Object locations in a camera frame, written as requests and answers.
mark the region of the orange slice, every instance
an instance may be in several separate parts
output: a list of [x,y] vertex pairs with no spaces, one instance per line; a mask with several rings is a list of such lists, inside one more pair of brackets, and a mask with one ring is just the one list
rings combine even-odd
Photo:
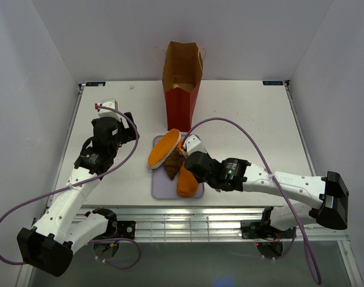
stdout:
[[148,166],[150,169],[160,167],[180,141],[181,133],[179,130],[172,129],[166,133],[150,152],[148,157]]

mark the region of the red paper bag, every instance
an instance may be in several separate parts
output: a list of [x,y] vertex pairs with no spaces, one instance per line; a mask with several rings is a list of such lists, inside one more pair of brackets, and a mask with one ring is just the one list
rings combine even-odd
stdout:
[[203,74],[203,59],[196,43],[170,42],[163,66],[167,129],[188,132]]

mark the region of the bag handle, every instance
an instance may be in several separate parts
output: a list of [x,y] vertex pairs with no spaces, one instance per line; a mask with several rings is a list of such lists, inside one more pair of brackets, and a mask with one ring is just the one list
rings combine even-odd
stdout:
[[[201,56],[201,50],[204,50],[204,56],[201,57],[201,63],[200,63],[200,57],[199,56]],[[204,58],[206,57],[206,54],[207,54],[206,48],[200,47],[198,49],[198,59],[199,59],[199,65],[200,65],[200,69],[201,69],[202,73],[203,73],[203,61],[204,61]]]
[[[165,56],[166,56],[166,50],[162,46],[153,46],[153,48],[152,48],[152,56],[154,57],[154,60],[156,61],[158,67],[163,70],[162,65],[160,64],[160,62],[157,59],[157,55],[155,54],[155,49],[156,48],[161,49]],[[203,61],[204,61],[204,58],[206,58],[206,54],[207,54],[206,48],[200,47],[198,49],[199,66],[200,66],[200,70],[201,70],[202,73],[203,73]]]
[[152,56],[154,57],[154,60],[156,61],[157,65],[159,66],[159,68],[161,70],[163,70],[163,67],[162,65],[159,63],[158,59],[157,59],[157,55],[155,54],[155,49],[158,48],[158,49],[161,49],[163,52],[164,52],[164,55],[166,56],[166,50],[162,47],[162,46],[154,46],[152,48]]

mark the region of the brown food item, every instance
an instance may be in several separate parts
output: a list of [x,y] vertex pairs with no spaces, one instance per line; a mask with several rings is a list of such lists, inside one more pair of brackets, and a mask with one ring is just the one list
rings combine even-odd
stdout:
[[173,152],[166,158],[163,163],[164,169],[167,172],[169,178],[173,181],[176,174],[183,164],[183,157],[180,155],[179,150],[175,148]]
[[191,197],[198,190],[199,183],[195,179],[195,176],[186,170],[184,164],[179,171],[178,184],[176,186],[176,193],[179,196]]

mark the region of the orange food item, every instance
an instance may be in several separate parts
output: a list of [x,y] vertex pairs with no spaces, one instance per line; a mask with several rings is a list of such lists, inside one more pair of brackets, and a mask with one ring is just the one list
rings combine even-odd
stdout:
[[180,141],[181,133],[177,129],[172,129],[166,133],[150,152],[148,166],[151,169],[160,167]]
[[191,197],[198,190],[199,183],[195,179],[195,176],[186,170],[184,164],[179,171],[178,184],[176,186],[176,193],[179,196]]

